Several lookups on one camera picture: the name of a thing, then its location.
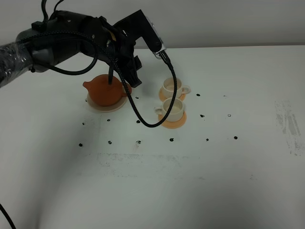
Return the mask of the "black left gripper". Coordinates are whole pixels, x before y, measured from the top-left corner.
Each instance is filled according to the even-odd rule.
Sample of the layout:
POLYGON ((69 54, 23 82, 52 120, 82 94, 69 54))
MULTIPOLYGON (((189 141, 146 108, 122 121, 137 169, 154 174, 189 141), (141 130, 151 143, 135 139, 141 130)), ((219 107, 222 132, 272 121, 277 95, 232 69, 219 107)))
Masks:
MULTIPOLYGON (((111 26, 100 16, 93 18, 92 38, 101 45, 117 61, 121 68, 125 68, 124 78, 131 87, 137 87, 142 82, 137 71, 142 68, 138 56, 134 56, 135 40, 121 29, 111 26)), ((114 64, 109 65, 108 84, 112 84, 114 64)))

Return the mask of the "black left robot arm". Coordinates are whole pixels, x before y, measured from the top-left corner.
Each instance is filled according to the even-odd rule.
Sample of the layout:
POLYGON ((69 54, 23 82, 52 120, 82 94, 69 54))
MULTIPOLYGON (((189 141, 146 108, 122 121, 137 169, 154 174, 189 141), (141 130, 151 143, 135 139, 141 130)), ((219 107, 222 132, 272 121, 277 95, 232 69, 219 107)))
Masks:
POLYGON ((33 23, 15 42, 0 47, 0 85, 4 87, 27 71, 82 75, 100 60, 108 64, 111 72, 116 69, 113 64, 117 64, 124 79, 136 87, 142 64, 133 54, 134 45, 102 16, 55 11, 48 21, 33 23), (93 58, 88 67, 78 71, 57 67, 78 53, 93 58))

